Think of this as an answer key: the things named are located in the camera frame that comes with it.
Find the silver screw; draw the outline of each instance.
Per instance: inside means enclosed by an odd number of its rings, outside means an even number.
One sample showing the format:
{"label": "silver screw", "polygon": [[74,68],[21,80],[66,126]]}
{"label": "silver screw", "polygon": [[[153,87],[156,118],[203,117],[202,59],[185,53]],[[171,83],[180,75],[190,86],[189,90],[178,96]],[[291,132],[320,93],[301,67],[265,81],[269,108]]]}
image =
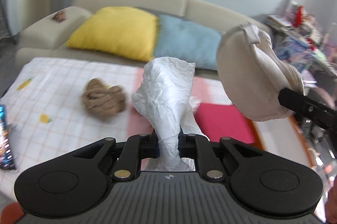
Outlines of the silver screw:
{"label": "silver screw", "polygon": [[114,175],[119,179],[127,179],[131,175],[131,173],[128,170],[118,170],[114,173]]}
{"label": "silver screw", "polygon": [[207,172],[206,175],[210,177],[211,179],[220,179],[223,177],[223,173],[218,170],[210,170]]}

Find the yellow pillow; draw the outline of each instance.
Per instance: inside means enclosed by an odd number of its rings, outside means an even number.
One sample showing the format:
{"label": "yellow pillow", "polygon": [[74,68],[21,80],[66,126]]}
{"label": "yellow pillow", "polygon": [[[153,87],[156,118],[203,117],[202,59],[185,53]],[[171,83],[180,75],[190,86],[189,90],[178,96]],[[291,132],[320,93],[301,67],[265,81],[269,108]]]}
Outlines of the yellow pillow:
{"label": "yellow pillow", "polygon": [[156,37],[155,15],[132,7],[104,7],[73,32],[67,46],[150,61]]}

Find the sofa armrest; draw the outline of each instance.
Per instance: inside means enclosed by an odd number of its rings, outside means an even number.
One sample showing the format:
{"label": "sofa armrest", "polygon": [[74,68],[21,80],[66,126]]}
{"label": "sofa armrest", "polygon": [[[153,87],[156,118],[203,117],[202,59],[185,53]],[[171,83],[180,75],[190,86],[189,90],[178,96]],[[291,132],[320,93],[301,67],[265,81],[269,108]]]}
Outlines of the sofa armrest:
{"label": "sofa armrest", "polygon": [[89,10],[77,6],[65,8],[66,20],[58,23],[53,20],[55,13],[32,24],[20,33],[20,46],[43,49],[56,49],[66,42],[68,37],[85,20],[92,16]]}

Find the blue pillow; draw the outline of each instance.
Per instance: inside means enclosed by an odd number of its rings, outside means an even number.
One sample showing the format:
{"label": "blue pillow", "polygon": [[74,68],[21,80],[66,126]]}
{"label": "blue pillow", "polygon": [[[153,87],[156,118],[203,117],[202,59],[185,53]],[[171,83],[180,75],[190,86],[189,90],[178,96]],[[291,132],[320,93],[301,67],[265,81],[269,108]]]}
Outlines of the blue pillow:
{"label": "blue pillow", "polygon": [[221,34],[181,18],[160,15],[160,31],[153,55],[175,57],[196,68],[216,70],[216,51]]}

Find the gray ribbed panel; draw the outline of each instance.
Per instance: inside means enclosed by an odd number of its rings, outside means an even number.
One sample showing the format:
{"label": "gray ribbed panel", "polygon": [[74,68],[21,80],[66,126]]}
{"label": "gray ribbed panel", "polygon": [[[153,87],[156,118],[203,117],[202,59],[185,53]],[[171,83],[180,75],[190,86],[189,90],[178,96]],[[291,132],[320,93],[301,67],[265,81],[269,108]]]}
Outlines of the gray ribbed panel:
{"label": "gray ribbed panel", "polygon": [[68,219],[26,215],[18,224],[319,224],[315,216],[273,220],[241,208],[221,184],[199,174],[142,172],[131,182],[117,183],[97,207]]}

